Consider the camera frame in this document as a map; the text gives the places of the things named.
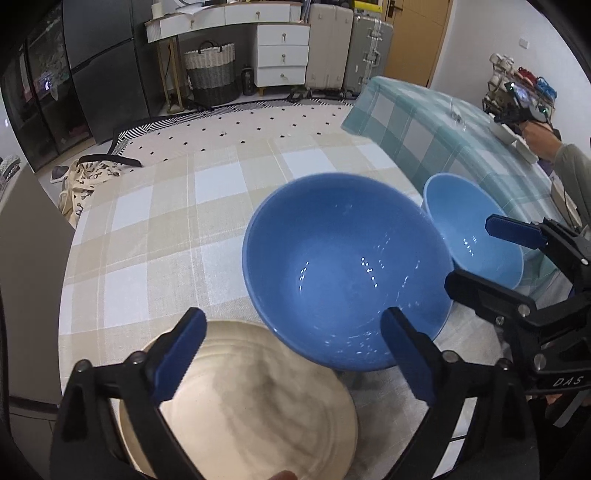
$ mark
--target beige plate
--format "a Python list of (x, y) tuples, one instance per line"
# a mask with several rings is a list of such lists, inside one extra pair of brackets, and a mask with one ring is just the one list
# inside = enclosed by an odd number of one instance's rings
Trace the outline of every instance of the beige plate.
[[(355, 454), (355, 406), (334, 372), (253, 323), (208, 322), (176, 395), (160, 410), (207, 480), (267, 480), (281, 470), (300, 480), (342, 480)], [(136, 466), (154, 475), (123, 402), (119, 413)]]

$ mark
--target blue gripper pad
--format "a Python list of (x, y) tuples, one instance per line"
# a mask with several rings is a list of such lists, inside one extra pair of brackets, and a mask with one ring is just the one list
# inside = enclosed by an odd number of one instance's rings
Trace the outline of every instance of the blue gripper pad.
[(519, 222), (500, 215), (491, 215), (486, 219), (486, 231), (490, 236), (522, 245), (532, 250), (544, 248), (548, 243), (539, 227), (530, 223)]
[(178, 327), (182, 328), (182, 331), (154, 371), (152, 401), (156, 405), (174, 396), (197, 350), (201, 347), (207, 332), (205, 314), (196, 308), (188, 309), (174, 330), (165, 335), (175, 333)]
[(383, 312), (380, 327), (414, 397), (429, 407), (435, 405), (439, 349), (427, 335), (418, 333), (398, 308)]

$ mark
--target plaid tablecloth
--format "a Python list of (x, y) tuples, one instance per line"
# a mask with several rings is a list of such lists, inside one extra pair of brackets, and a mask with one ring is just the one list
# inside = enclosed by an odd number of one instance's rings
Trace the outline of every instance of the plaid tablecloth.
[[(398, 80), (373, 78), (345, 121), (343, 129), (368, 137), (423, 192), (425, 182), (448, 171), (474, 181), (505, 213), (524, 222), (544, 217), (560, 220), (550, 197), (551, 182), (538, 165), (529, 165), (488, 129), (489, 117), (463, 100), (453, 99), (465, 130), (452, 118), (452, 97)], [(557, 274), (539, 251), (524, 249), (520, 292), (537, 299)]]
[[(199, 306), (209, 318), (260, 322), (242, 277), (246, 226), (278, 186), (325, 171), (372, 177), (421, 202), (377, 145), (343, 131), (249, 139), (137, 169), (99, 186), (80, 217), (65, 275), (62, 385), (77, 360), (121, 362), (173, 327), (190, 306)], [(492, 364), (501, 355), (493, 327), (458, 305), (436, 343), (471, 362)], [(347, 479), (379, 480), (426, 408), (398, 368), (341, 378), (359, 419)], [(468, 412), (469, 406), (458, 434), (466, 431)]]

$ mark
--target table leg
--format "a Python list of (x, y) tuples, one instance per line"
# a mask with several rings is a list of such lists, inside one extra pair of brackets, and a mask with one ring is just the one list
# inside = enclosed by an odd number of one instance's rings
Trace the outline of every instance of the table leg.
[(164, 66), (162, 65), (162, 52), (160, 51), (160, 42), (156, 45), (156, 52), (158, 54), (158, 66), (160, 67), (160, 79), (162, 80), (162, 88), (164, 89), (164, 97), (166, 98), (166, 110), (170, 113), (170, 97), (168, 96), (168, 89), (166, 88), (166, 77), (164, 76)]
[(178, 71), (177, 71), (177, 49), (174, 45), (174, 40), (172, 38), (168, 39), (170, 45), (170, 54), (171, 54), (171, 61), (173, 64), (173, 78), (174, 78), (174, 87), (177, 91), (178, 97), (178, 106), (181, 108), (181, 111), (184, 110), (183, 108), (183, 99), (181, 98), (181, 87), (178, 82)]

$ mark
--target wooden door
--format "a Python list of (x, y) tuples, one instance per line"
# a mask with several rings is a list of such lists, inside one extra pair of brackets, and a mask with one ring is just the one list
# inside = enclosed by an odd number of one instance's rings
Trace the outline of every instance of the wooden door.
[(384, 20), (394, 26), (386, 77), (427, 86), (447, 27), (450, 0), (388, 0)]

